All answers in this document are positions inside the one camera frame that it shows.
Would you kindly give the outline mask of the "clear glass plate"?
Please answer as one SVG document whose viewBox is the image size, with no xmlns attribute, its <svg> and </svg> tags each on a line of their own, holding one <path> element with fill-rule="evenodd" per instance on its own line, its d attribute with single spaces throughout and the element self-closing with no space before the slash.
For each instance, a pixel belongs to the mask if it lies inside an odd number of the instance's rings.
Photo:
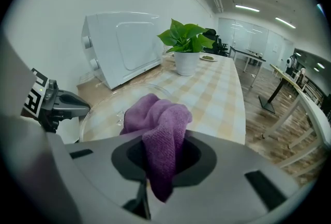
<svg viewBox="0 0 331 224">
<path fill-rule="evenodd" d="M 164 88 L 153 84 L 135 84 L 114 91 L 94 105 L 80 125 L 80 142 L 116 137 L 124 127 L 125 112 L 141 97 L 153 93 L 160 99 L 171 99 Z"/>
</svg>

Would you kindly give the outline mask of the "beige checked tablecloth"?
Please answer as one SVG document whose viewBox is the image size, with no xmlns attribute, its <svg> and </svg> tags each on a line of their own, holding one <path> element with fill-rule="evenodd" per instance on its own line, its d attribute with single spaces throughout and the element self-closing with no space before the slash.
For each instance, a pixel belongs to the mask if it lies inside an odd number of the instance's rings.
<svg viewBox="0 0 331 224">
<path fill-rule="evenodd" d="M 183 104 L 192 114 L 188 129 L 244 144 L 246 117 L 243 93 L 234 62 L 216 56 L 217 62 L 199 60 L 194 75 L 177 74 L 174 58 L 167 55 L 163 63 L 118 88 L 109 89 L 92 74 L 78 85 L 79 96 L 91 108 L 123 87 L 153 84 L 166 89 L 173 103 Z"/>
</svg>

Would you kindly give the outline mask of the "black-topped white table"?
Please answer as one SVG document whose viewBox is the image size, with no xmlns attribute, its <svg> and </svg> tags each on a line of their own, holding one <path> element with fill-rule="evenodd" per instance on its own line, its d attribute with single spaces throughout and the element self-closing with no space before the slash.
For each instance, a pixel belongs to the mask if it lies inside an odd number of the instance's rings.
<svg viewBox="0 0 331 224">
<path fill-rule="evenodd" d="M 247 61 L 246 61 L 246 64 L 245 64 L 245 67 L 243 69 L 243 72 L 246 72 L 246 69 L 247 69 L 247 66 L 248 66 L 248 63 L 249 63 L 249 60 L 252 59 L 252 60 L 255 60 L 260 64 L 260 66 L 258 67 L 258 71 L 254 77 L 254 80 L 252 81 L 251 83 L 251 86 L 250 87 L 254 87 L 259 75 L 260 75 L 260 72 L 262 70 L 262 65 L 264 62 L 266 62 L 266 60 L 264 60 L 263 58 L 260 58 L 258 57 L 257 55 L 254 55 L 252 52 L 244 52 L 244 51 L 241 51 L 241 50 L 238 50 L 238 49 L 235 49 L 234 47 L 230 46 L 230 51 L 229 51 L 229 56 L 234 53 L 234 56 L 233 56 L 233 62 L 235 63 L 236 62 L 236 59 L 238 57 L 238 55 L 242 55 L 244 57 L 247 58 Z"/>
</svg>

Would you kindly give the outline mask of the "black office chair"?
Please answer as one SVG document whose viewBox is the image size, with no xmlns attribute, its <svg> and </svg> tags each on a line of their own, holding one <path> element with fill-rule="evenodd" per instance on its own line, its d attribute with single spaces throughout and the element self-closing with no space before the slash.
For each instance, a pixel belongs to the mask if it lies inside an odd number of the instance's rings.
<svg viewBox="0 0 331 224">
<path fill-rule="evenodd" d="M 219 35 L 217 35 L 217 33 L 214 29 L 207 28 L 207 31 L 202 33 L 202 35 L 205 36 L 206 38 L 214 41 L 211 49 L 203 48 L 203 51 L 205 53 L 228 57 L 227 44 L 223 44 L 221 42 Z"/>
</svg>

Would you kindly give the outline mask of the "white microwave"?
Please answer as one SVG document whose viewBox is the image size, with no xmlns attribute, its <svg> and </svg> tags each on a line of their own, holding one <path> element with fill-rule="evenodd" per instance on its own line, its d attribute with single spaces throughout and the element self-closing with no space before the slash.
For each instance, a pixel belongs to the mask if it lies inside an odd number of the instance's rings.
<svg viewBox="0 0 331 224">
<path fill-rule="evenodd" d="M 159 16 L 105 12 L 85 17 L 81 41 L 93 74 L 114 89 L 162 63 Z"/>
</svg>

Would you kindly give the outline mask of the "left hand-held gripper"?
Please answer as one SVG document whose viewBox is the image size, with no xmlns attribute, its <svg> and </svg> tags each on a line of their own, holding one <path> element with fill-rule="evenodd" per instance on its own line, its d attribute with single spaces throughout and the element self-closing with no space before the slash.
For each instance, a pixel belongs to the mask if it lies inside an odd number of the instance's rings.
<svg viewBox="0 0 331 224">
<path fill-rule="evenodd" d="M 59 89 L 51 80 L 35 68 L 31 69 L 36 81 L 24 103 L 22 113 L 38 121 L 47 132 L 56 132 L 59 123 L 74 117 L 85 116 L 90 105 L 76 94 Z"/>
</svg>

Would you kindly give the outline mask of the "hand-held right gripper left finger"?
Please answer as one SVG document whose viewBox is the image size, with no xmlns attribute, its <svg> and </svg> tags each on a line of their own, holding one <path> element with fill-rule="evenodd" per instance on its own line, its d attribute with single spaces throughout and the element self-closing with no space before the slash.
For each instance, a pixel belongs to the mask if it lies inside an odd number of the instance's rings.
<svg viewBox="0 0 331 224">
<path fill-rule="evenodd" d="M 123 161 L 112 162 L 113 151 L 138 135 L 64 144 L 59 135 L 48 134 L 48 142 L 61 179 L 80 216 L 80 224 L 149 224 L 143 181 L 121 175 Z"/>
</svg>

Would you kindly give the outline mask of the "purple cloth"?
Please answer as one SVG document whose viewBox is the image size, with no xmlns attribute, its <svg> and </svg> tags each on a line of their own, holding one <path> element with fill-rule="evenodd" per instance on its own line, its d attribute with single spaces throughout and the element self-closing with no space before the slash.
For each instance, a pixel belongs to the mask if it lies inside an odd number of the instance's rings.
<svg viewBox="0 0 331 224">
<path fill-rule="evenodd" d="M 172 103 L 149 93 L 124 115 L 121 135 L 145 129 L 142 141 L 146 151 L 147 175 L 155 197 L 166 202 L 172 192 L 172 178 L 182 155 L 187 125 L 192 114 L 183 104 Z"/>
</svg>

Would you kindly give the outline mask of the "green potted plant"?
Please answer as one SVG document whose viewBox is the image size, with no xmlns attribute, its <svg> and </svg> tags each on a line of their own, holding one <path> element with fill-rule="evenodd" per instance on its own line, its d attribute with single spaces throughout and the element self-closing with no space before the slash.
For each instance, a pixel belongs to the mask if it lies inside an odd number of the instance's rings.
<svg viewBox="0 0 331 224">
<path fill-rule="evenodd" d="M 202 50 L 213 47 L 215 41 L 205 36 L 207 31 L 208 29 L 197 24 L 182 24 L 172 19 L 170 28 L 157 36 L 169 47 L 167 52 L 174 54 L 175 67 L 179 75 L 193 75 Z"/>
</svg>

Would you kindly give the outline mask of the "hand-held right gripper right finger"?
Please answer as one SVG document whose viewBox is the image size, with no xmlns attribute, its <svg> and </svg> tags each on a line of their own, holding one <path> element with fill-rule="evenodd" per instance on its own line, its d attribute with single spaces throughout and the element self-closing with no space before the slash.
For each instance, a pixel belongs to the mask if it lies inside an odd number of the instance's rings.
<svg viewBox="0 0 331 224">
<path fill-rule="evenodd" d="M 298 191 L 291 176 L 245 145 L 191 130 L 185 140 L 200 156 L 173 179 L 157 224 L 246 224 Z"/>
</svg>

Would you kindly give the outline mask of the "yellow-topped pedestal table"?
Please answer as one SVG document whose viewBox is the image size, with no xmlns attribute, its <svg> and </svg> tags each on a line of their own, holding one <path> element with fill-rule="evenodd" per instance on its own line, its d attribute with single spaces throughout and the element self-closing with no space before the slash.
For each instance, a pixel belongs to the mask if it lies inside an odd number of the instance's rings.
<svg viewBox="0 0 331 224">
<path fill-rule="evenodd" d="M 288 82 L 290 83 L 295 89 L 302 91 L 302 89 L 296 84 L 296 82 L 294 81 L 294 79 L 287 73 L 285 73 L 284 71 L 282 71 L 281 69 L 279 69 L 277 66 L 270 64 L 270 66 L 272 67 L 273 70 L 276 71 L 276 73 L 279 73 L 281 75 L 281 80 L 280 83 L 278 84 L 278 86 L 276 87 L 276 89 L 274 90 L 274 92 L 272 93 L 272 95 L 267 99 L 263 96 L 259 96 L 259 100 L 260 100 L 260 104 L 261 107 L 265 110 L 267 110 L 268 112 L 275 114 L 275 109 L 272 105 L 272 101 L 274 100 L 274 98 L 276 97 L 276 95 L 279 93 L 279 91 L 281 90 L 281 88 L 283 87 L 283 85 Z"/>
</svg>

